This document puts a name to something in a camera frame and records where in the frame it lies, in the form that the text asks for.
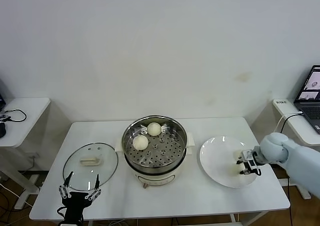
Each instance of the laptop screen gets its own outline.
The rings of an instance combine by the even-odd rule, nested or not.
[[[320,65],[312,67],[295,102],[320,102]]]

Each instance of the white plate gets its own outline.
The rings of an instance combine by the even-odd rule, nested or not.
[[[207,140],[200,149],[200,162],[204,171],[217,183],[242,188],[257,178],[255,173],[239,174],[236,164],[242,150],[250,149],[244,143],[229,136],[218,136]]]

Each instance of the laptop keyboard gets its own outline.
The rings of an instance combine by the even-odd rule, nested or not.
[[[320,107],[303,107],[302,110],[311,120],[320,120]]]

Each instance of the pot handle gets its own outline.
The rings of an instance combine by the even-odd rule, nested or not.
[[[119,157],[123,158],[125,156],[121,145],[121,139],[116,142],[114,151],[118,154]]]
[[[186,154],[192,155],[192,148],[196,146],[194,137],[192,136],[191,132],[186,133]]]

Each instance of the computer mouse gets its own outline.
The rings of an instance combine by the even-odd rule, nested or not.
[[[0,122],[0,138],[6,135],[6,125],[4,122]]]

